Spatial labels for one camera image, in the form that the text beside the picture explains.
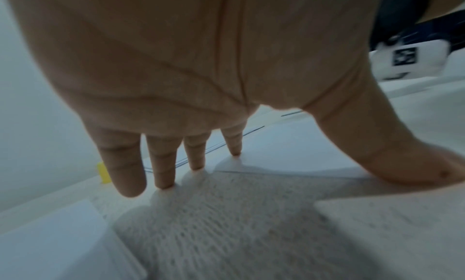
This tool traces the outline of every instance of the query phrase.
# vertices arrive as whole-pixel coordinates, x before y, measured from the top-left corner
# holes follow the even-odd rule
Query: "white wall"
[[[0,0],[0,211],[96,175],[77,116],[35,67]]]

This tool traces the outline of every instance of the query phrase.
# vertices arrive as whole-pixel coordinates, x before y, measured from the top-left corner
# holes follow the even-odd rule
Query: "dark fabric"
[[[380,42],[415,25],[426,12],[430,0],[381,0],[370,38],[374,49]]]

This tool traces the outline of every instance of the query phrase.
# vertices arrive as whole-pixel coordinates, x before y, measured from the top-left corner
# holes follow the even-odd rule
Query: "yellow object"
[[[97,171],[102,178],[103,184],[111,183],[110,175],[108,174],[107,167],[105,167],[104,163],[100,162],[97,164]]]

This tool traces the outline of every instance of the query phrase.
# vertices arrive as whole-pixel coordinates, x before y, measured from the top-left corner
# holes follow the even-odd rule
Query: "hand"
[[[421,143],[374,81],[378,0],[10,0],[50,84],[76,111],[125,196],[174,184],[221,128],[233,155],[260,104],[302,108],[346,154],[400,183],[465,177],[463,159]]]

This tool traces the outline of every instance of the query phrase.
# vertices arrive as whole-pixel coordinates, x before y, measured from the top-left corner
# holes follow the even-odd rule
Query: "finger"
[[[119,193],[135,197],[147,186],[140,155],[140,134],[84,123]]]
[[[195,136],[184,137],[184,148],[189,160],[189,166],[192,170],[200,170],[205,167],[205,148],[207,140],[212,132],[203,133]]]
[[[160,138],[147,136],[150,161],[154,169],[155,186],[167,189],[174,186],[176,177],[176,152],[182,138]]]
[[[368,59],[304,110],[342,151],[384,180],[441,184],[463,177],[455,163],[400,121],[372,77]]]
[[[238,156],[241,154],[242,136],[246,125],[247,122],[243,122],[231,128],[221,129],[221,133],[223,133],[224,140],[226,141],[228,149],[233,156]]]

